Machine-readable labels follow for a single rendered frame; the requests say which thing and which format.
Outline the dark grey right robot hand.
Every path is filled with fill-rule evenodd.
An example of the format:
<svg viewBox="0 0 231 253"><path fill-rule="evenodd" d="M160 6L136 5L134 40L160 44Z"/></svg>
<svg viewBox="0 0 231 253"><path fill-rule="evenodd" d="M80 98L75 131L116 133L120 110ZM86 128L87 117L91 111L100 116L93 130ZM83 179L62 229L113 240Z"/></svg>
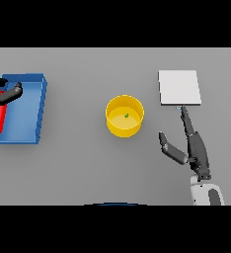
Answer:
<svg viewBox="0 0 231 253"><path fill-rule="evenodd" d="M201 180L210 180L207 150L199 132L193 129L193 123L186 106L181 106L181 119L188 142L188 153L184 153L172 145L162 131L159 132L161 150L180 165L189 163L199 182Z"/></svg>

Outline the blue tray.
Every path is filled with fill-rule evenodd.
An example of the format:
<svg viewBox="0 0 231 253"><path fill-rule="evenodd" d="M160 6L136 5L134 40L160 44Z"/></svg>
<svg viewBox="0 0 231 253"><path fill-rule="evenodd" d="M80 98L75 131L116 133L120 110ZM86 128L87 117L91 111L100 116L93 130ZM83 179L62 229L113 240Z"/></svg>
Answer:
<svg viewBox="0 0 231 253"><path fill-rule="evenodd" d="M7 105L0 144L38 144L47 87L44 74L12 73L2 77L8 80L3 91L21 82L23 95Z"/></svg>

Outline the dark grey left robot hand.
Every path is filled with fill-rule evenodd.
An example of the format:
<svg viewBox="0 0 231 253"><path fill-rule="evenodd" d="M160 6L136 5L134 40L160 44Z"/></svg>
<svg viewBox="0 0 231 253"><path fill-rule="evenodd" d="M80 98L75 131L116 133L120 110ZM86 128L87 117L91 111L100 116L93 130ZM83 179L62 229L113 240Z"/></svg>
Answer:
<svg viewBox="0 0 231 253"><path fill-rule="evenodd" d="M8 82L5 78L0 78L0 88L4 87ZM18 82L12 89L0 94L0 106L5 106L23 95L23 85Z"/></svg>

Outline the yellow bowl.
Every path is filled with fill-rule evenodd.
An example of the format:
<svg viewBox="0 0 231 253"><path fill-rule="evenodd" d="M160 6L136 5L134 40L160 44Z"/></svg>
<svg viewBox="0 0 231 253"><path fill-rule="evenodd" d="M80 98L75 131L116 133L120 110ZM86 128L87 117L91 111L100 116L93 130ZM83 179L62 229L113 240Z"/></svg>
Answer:
<svg viewBox="0 0 231 253"><path fill-rule="evenodd" d="M137 134L144 115L141 102L130 95L118 95L112 98L105 110L108 130L119 138L130 138Z"/></svg>

